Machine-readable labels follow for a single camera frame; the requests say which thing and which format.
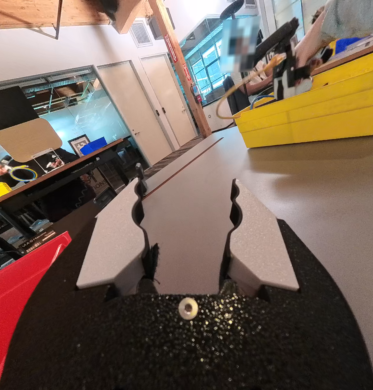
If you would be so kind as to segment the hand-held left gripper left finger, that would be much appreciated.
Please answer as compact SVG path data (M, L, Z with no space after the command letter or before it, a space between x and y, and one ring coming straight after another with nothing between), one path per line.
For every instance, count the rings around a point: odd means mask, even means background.
M112 285L118 295L157 293L157 244L150 246L142 198L145 186L134 178L97 215L77 279L78 289Z

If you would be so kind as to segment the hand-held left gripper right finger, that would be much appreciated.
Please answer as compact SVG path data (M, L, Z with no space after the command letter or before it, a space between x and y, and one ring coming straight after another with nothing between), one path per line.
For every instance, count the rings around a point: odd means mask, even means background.
M300 289L276 216L240 180L232 181L227 277L249 296L262 287Z

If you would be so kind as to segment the yellow plastic bin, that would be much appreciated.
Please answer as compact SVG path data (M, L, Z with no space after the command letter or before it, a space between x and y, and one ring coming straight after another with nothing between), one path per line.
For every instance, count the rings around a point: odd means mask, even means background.
M314 76L312 89L236 114L247 148L373 135L373 52Z

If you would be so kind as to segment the red plastic bin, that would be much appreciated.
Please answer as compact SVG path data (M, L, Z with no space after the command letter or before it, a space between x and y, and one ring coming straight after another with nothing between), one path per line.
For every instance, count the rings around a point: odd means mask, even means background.
M37 244L11 265L0 270L0 378L10 340L22 311L39 281L71 242L68 231Z

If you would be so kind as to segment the person's right forearm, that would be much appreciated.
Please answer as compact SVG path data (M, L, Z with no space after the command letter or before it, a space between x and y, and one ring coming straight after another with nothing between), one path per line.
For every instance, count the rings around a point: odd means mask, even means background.
M341 38L370 34L373 34L373 0L332 0L325 3L303 39L318 42L323 48Z

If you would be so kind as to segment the black power station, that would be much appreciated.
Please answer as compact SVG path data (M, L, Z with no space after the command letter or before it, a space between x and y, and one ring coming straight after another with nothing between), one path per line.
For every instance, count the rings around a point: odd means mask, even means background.
M93 199L93 203L100 209L104 209L116 196L116 191L111 187L107 187Z

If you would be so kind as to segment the long wooden desk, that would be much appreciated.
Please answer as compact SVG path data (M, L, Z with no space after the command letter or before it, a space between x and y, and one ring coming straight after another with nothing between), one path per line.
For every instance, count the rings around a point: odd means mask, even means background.
M355 50L352 50L352 51L345 51L345 52L342 52L336 56L331 57L329 59L329 61L327 61L326 63L324 63L320 67L315 68L313 70L313 72L311 73L311 76L316 76L320 73L323 73L325 71L333 69L337 66L343 65L343 64L348 63L350 61L354 61L358 58L361 58L361 57L366 56L370 53L373 53L373 45L361 46L360 49L361 50L359 50L359 48L356 48Z

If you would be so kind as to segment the grey battery charger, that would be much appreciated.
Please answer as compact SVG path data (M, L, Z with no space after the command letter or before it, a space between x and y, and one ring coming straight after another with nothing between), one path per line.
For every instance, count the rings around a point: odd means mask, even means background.
M148 187L145 180L143 166L141 165L141 163L136 163L135 165L135 178L138 179L138 188L140 191L140 195L144 197L147 193Z

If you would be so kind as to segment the small blue bin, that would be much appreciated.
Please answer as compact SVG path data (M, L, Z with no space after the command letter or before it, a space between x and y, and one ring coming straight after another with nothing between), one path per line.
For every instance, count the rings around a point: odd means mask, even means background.
M82 146L80 149L80 153L86 156L106 146L107 146L107 141L105 137L101 137Z

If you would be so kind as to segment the framed tag picture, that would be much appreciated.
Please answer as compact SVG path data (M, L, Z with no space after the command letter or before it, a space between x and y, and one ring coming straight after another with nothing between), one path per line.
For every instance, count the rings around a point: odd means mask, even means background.
M74 153L79 157L83 157L84 154L81 152L81 149L90 142L89 138L86 134L79 135L74 139L70 139L68 141L70 147L74 151Z

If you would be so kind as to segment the white door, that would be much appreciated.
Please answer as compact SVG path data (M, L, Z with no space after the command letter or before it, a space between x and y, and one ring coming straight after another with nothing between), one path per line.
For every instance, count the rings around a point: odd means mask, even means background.
M198 134L168 55L146 56L141 62L174 138L182 147Z
M109 64L97 71L148 165L167 157L172 148L133 63Z

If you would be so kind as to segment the tan rounded board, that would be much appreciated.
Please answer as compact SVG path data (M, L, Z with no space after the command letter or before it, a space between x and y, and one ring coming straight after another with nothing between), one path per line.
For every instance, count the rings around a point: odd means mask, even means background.
M18 162L27 162L42 152L62 147L62 139L42 118L0 130L0 146Z

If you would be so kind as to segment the black flat panel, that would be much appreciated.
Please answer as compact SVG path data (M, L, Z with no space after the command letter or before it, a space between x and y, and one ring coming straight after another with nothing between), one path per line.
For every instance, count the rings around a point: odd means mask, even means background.
M38 118L19 86L0 90L0 130Z

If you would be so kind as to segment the wooden desk with black frame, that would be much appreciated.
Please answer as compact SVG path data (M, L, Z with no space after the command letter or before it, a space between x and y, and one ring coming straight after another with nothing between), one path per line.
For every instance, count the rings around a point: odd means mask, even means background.
M119 156L117 152L121 148L120 145L123 142L123 139L116 140L111 144L107 144L106 146L97 149L88 155L80 157L71 163L67 163L62 167L47 173L40 178L29 182L28 184L13 189L9 193L0 196L0 203L7 201L8 199L21 193L31 194L33 192L32 189L40 189L42 184L45 184L47 188L50 188L51 184L62 180L65 177L75 179L76 177L82 175L81 172L86 173L90 169L96 168L113 158L118 158Z

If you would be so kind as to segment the wall vent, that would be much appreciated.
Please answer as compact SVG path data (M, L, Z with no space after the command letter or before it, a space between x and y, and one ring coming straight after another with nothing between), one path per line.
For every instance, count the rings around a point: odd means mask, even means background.
M152 40L143 21L135 21L130 27L130 34L137 48L152 46Z

